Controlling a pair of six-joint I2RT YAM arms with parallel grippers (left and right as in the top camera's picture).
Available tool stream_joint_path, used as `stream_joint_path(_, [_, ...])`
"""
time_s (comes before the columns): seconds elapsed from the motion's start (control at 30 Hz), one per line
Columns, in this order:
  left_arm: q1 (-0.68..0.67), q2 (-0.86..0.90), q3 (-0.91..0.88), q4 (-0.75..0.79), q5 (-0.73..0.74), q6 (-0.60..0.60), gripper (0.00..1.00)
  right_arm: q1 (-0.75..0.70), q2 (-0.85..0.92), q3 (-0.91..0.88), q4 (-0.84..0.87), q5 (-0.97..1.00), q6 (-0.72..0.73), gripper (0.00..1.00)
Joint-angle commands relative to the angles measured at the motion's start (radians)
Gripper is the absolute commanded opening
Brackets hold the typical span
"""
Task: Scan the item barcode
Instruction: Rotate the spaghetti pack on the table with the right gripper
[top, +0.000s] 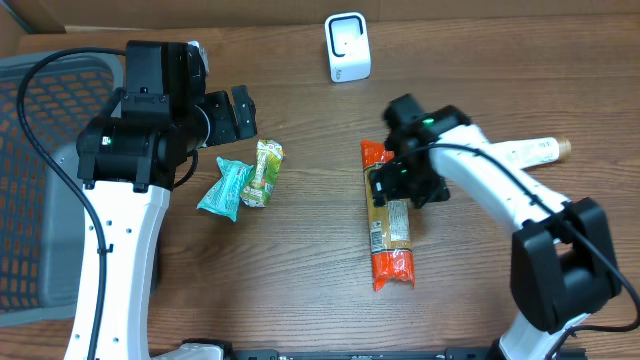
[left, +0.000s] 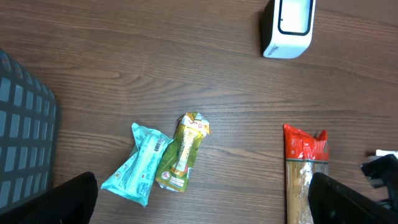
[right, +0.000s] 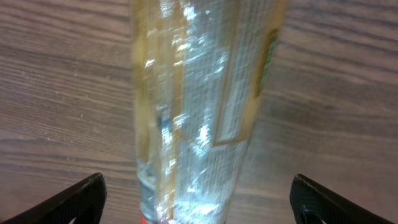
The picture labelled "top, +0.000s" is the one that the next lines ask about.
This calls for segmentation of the orange pasta package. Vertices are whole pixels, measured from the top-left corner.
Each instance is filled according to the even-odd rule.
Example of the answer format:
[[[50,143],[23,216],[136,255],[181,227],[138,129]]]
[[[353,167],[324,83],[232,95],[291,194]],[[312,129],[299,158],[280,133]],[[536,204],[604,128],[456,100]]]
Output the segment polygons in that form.
[[[382,143],[362,140],[361,156],[371,248],[373,289],[381,290],[390,281],[416,284],[413,246],[410,239],[408,204],[394,200],[374,205],[369,176],[393,158]]]

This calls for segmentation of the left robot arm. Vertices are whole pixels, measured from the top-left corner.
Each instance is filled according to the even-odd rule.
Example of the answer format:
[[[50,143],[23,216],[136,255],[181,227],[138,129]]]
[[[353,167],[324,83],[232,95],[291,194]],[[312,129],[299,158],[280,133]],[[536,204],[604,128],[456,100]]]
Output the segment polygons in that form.
[[[89,205],[68,359],[147,359],[158,235],[177,168],[201,148],[257,135],[245,86],[207,92],[196,41],[130,41],[118,115],[92,119],[76,142]]]

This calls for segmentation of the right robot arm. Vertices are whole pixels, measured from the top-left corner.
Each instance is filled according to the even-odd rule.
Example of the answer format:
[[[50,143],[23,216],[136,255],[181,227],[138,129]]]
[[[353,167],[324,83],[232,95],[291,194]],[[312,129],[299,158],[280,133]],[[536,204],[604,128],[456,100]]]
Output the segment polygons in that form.
[[[604,210],[570,201],[492,149],[454,106],[427,113],[412,97],[389,104],[384,142],[392,160],[370,177],[373,202],[415,208],[449,198],[451,180],[511,236],[510,288],[519,314],[490,359],[554,359],[584,320],[621,292]]]

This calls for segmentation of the white tube gold cap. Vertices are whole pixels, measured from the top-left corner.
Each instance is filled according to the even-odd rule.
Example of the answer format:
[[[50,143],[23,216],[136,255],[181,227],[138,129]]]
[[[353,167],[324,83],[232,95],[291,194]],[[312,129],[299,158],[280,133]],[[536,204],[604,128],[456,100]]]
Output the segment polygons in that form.
[[[572,147],[566,137],[544,137],[494,143],[491,151],[509,164],[532,168],[562,162],[571,155]]]

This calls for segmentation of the green snack pouch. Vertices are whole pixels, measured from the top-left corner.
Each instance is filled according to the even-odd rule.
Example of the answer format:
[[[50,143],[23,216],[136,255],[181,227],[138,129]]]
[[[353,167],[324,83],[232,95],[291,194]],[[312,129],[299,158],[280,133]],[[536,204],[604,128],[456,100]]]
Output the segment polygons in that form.
[[[245,205],[253,208],[264,208],[268,205],[284,157],[284,149],[278,142],[266,139],[257,142],[256,164],[240,194]]]

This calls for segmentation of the teal snack packet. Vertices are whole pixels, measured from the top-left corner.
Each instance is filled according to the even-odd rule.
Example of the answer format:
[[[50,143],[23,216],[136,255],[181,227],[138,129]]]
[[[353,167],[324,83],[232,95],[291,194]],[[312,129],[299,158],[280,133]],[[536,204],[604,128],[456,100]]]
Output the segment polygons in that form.
[[[240,193],[248,181],[253,165],[238,160],[216,159],[221,177],[207,191],[196,208],[237,221]]]

